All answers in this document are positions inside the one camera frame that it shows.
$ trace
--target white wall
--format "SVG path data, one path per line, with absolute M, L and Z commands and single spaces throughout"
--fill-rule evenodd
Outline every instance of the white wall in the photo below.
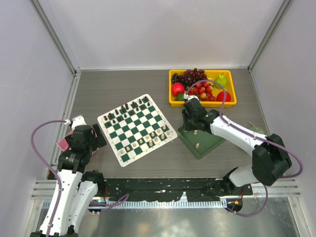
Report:
M 41 2 L 81 69 L 165 69 L 247 67 L 282 0 Z
M 33 152 L 33 129 L 60 119 L 72 75 L 27 0 L 0 1 L 0 232 L 22 236 L 27 208 L 44 166 Z M 36 135 L 45 158 L 57 125 Z
M 268 126 L 301 157 L 297 178 L 315 231 L 316 1 L 293 1 L 253 70 Z M 297 171 L 293 162 L 290 173 Z

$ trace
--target wooden table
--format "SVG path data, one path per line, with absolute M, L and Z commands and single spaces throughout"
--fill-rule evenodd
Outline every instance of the wooden table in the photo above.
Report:
M 247 69 L 232 69 L 237 104 L 224 109 L 234 122 L 265 128 L 257 97 Z M 150 94 L 175 130 L 182 126 L 183 108 L 168 101 L 168 70 L 86 71 L 82 72 L 71 117 L 83 115 L 89 125 L 97 117 L 142 94 Z M 86 166 L 113 178 L 222 177 L 237 166 L 251 164 L 251 157 L 225 141 L 205 159 L 197 160 L 179 138 L 121 167 L 109 145 L 99 149 Z

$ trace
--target green tray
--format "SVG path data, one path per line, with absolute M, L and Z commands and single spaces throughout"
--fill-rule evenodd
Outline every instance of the green tray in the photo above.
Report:
M 193 131 L 184 131 L 183 126 L 178 128 L 180 140 L 189 148 L 191 153 L 197 158 L 203 158 L 207 153 L 215 149 L 225 141 L 224 138 L 198 130 L 194 135 Z

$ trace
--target green pear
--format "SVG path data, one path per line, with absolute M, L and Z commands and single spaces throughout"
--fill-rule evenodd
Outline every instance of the green pear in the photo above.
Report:
M 223 75 L 224 73 L 222 73 L 221 75 L 219 75 L 216 79 L 215 79 L 215 81 L 216 82 L 218 82 L 218 83 L 220 83 L 223 87 L 225 87 L 226 86 L 226 84 L 227 84 L 227 79 L 226 79 L 226 77 Z M 221 88 L 218 84 L 215 84 L 215 87 L 216 88 Z

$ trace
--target yellow plastic crate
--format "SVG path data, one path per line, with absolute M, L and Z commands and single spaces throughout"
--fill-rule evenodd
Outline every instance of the yellow plastic crate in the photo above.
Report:
M 174 70 L 174 69 L 169 71 L 169 103 L 173 107 L 183 106 L 184 101 L 175 101 L 176 97 L 171 93 L 171 86 L 172 86 L 171 78 L 172 78 L 172 75 L 174 73 L 180 74 L 180 73 L 183 73 L 185 71 L 186 70 Z M 233 84 L 233 77 L 232 77 L 231 72 L 228 70 L 205 70 L 205 74 L 207 75 L 207 79 L 210 79 L 210 80 L 215 80 L 222 73 L 224 73 L 224 76 L 227 79 L 225 91 L 227 91 L 231 95 L 230 102 L 225 102 L 225 104 L 224 104 L 224 107 L 228 108 L 228 107 L 231 107 L 237 103 L 237 98 L 236 98 L 234 84 Z M 213 96 L 217 97 L 218 93 L 221 91 L 222 91 L 222 89 L 218 89 L 218 88 L 214 87 L 214 89 L 212 91 Z M 202 106 L 204 106 L 204 107 L 221 107 L 221 104 L 222 104 L 222 102 L 220 102 L 220 101 L 200 101 L 200 102 L 201 102 Z

